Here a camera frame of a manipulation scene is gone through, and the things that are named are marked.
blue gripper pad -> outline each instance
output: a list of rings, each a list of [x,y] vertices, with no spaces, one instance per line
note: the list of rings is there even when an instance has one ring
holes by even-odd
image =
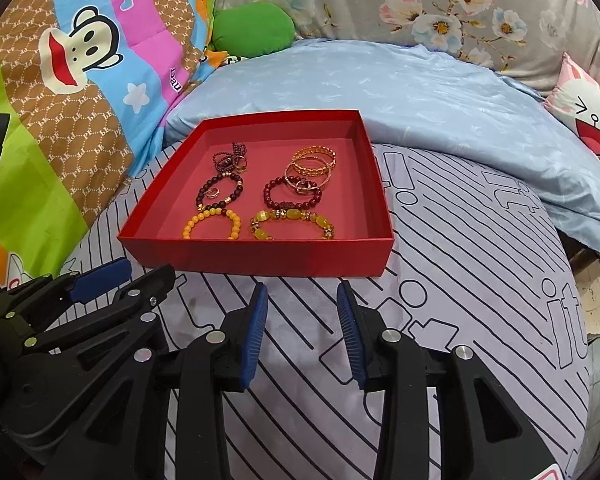
[[[131,262],[126,258],[118,258],[76,278],[71,301],[87,304],[130,279]]]
[[[264,336],[264,323],[267,321],[267,311],[269,309],[269,293],[266,285],[258,283],[256,290],[254,290],[254,296],[256,296],[255,310],[251,316],[247,337],[242,346],[240,384],[243,388],[248,388],[251,380],[256,375],[262,337]]]
[[[353,309],[358,308],[358,306],[351,304],[349,299],[351,294],[352,293],[347,293],[347,285],[341,283],[338,285],[336,304],[338,307],[338,317],[340,318],[340,327],[344,337],[344,344],[347,347],[351,375],[358,382],[360,389],[363,390],[368,377],[365,365],[366,354],[365,346],[360,337],[360,329],[356,322],[356,318],[353,316]]]

green pillow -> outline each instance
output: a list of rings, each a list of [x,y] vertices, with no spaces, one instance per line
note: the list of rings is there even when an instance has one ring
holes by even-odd
[[[217,52],[257,57],[291,46],[294,31],[293,20],[280,7],[253,2],[217,12],[212,41]]]

pink and white pillow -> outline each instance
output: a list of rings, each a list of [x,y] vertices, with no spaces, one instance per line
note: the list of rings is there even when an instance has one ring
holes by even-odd
[[[558,85],[544,102],[600,159],[600,85],[565,53]]]

cartoon mouth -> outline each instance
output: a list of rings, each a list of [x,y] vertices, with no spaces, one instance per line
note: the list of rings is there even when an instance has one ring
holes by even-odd
[[[600,156],[600,130],[579,119],[576,119],[576,129],[578,130],[578,135],[582,142],[584,142],[593,153]]]
[[[51,66],[58,81],[67,86],[78,86],[66,63],[64,47],[58,43],[53,34],[49,34],[49,50],[51,51]]]

red tray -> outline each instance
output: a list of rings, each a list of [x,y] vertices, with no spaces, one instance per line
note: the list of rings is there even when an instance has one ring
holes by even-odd
[[[231,142],[247,145],[244,191],[228,208],[242,219],[240,238],[227,240],[231,222],[208,218],[191,239],[184,225],[196,212],[200,187],[216,174],[215,152]],[[336,167],[314,209],[335,227],[335,239],[311,222],[268,220],[262,227],[275,240],[256,240],[250,219],[266,209],[264,185],[282,176],[298,150],[326,146],[336,152]],[[235,182],[218,183],[222,200]],[[285,185],[272,190],[276,202],[298,202]],[[353,110],[303,110],[223,117],[203,121],[176,150],[148,187],[118,235],[145,267],[164,263],[195,272],[255,276],[379,276],[394,243],[384,189],[362,118]]]

